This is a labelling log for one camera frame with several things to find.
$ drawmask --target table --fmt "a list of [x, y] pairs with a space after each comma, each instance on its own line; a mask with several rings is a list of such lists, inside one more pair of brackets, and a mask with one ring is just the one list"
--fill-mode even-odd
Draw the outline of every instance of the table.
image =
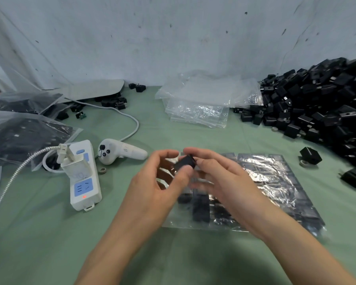
[[[282, 154], [326, 222], [326, 248], [356, 276], [356, 191], [337, 177], [351, 167], [334, 153], [270, 127], [242, 123], [230, 112], [225, 129], [171, 122], [159, 87], [143, 93], [124, 89], [125, 113], [140, 121], [127, 140], [151, 153], [156, 149], [196, 146], [225, 153]], [[70, 113], [66, 124], [84, 131], [94, 148], [105, 138], [120, 139], [134, 129], [130, 118], [112, 110], [84, 108], [86, 119]], [[311, 146], [323, 161], [317, 169], [299, 166], [299, 151]], [[116, 214], [130, 179], [143, 161], [118, 159], [100, 175], [103, 200], [90, 212], [69, 203], [69, 180], [44, 170], [24, 171], [0, 207], [0, 284], [72, 284], [87, 254]], [[0, 190], [15, 166], [3, 168]], [[128, 266], [123, 284], [290, 284], [280, 264], [260, 240], [248, 233], [162, 228]]]

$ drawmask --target person's left hand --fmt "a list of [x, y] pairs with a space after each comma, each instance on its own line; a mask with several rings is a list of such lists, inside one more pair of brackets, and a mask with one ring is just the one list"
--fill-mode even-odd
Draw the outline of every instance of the person's left hand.
[[[133, 178], [128, 187], [115, 218], [118, 230], [134, 231], [143, 240], [149, 238], [171, 211], [178, 196], [190, 182], [193, 168], [182, 167], [174, 178], [160, 168], [172, 168], [173, 163], [165, 158], [175, 158], [176, 150], [159, 150], [153, 152], [144, 167]], [[156, 178], [165, 180], [169, 187], [157, 182]]]

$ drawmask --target white power strip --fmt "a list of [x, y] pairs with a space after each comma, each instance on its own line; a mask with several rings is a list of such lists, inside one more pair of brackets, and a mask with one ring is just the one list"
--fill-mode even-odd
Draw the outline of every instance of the white power strip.
[[90, 165], [91, 175], [79, 181], [70, 178], [70, 203], [77, 211], [90, 211], [102, 200], [98, 171], [96, 169], [94, 149], [89, 140], [73, 143], [70, 150], [80, 159], [81, 155]]

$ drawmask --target controller handle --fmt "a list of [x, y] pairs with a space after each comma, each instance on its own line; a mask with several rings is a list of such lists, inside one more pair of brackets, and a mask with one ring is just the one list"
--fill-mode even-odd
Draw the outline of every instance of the controller handle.
[[98, 157], [101, 163], [109, 165], [113, 163], [117, 157], [145, 160], [148, 157], [148, 153], [143, 149], [121, 141], [104, 139], [99, 145]]

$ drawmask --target power cord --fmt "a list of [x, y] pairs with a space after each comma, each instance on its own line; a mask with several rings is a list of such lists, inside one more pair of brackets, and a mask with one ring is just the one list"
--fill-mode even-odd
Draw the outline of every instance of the power cord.
[[19, 174], [19, 172], [35, 157], [37, 157], [39, 154], [45, 153], [47, 151], [50, 150], [57, 150], [59, 148], [59, 146], [51, 146], [51, 147], [46, 147], [42, 150], [39, 150], [38, 152], [34, 153], [33, 155], [31, 155], [28, 159], [26, 159], [18, 168], [17, 170], [13, 173], [12, 177], [10, 178], [9, 182], [7, 183], [7, 185], [5, 186], [5, 189], [3, 191], [3, 193], [0, 196], [0, 204], [1, 201], [3, 200], [5, 194], [8, 191], [8, 188], [10, 187], [10, 185], [12, 184], [13, 180], [17, 177], [17, 175]]
[[[114, 108], [114, 107], [103, 107], [103, 106], [92, 105], [92, 104], [89, 104], [89, 103], [84, 103], [84, 102], [72, 100], [72, 99], [69, 99], [69, 98], [66, 98], [66, 97], [65, 97], [65, 99], [67, 99], [67, 100], [69, 100], [69, 101], [72, 101], [72, 102], [79, 103], [79, 104], [83, 104], [83, 105], [87, 105], [87, 106], [99, 108], [99, 109], [112, 109], [112, 110], [115, 110], [116, 112], [120, 113], [121, 115], [124, 115], [124, 116], [127, 116], [127, 117], [133, 119], [133, 120], [136, 122], [136, 129], [134, 129], [134, 131], [133, 131], [131, 134], [125, 136], [125, 137], [122, 138], [122, 139], [120, 139], [119, 141], [121, 141], [121, 142], [123, 142], [124, 140], [126, 140], [126, 139], [128, 139], [129, 137], [133, 136], [133, 135], [138, 131], [138, 128], [140, 127], [140, 123], [138, 122], [138, 120], [137, 120], [135, 117], [133, 117], [133, 116], [131, 116], [131, 115], [129, 115], [129, 114], [125, 114], [125, 113], [123, 113], [123, 112], [120, 112], [120, 110], [118, 110], [118, 109], [116, 109], [116, 108]], [[44, 156], [43, 159], [42, 159], [42, 165], [43, 165], [43, 167], [44, 167], [47, 171], [49, 171], [49, 172], [58, 173], [58, 174], [59, 174], [59, 173], [63, 173], [63, 172], [64, 172], [63, 170], [54, 170], [54, 169], [50, 168], [50, 167], [46, 164], [46, 159], [47, 159], [50, 155], [52, 155], [52, 154], [54, 153], [54, 151], [55, 151], [55, 150], [52, 150], [52, 151], [49, 151], [49, 152], [47, 152], [47, 153], [45, 154], [45, 156]]]

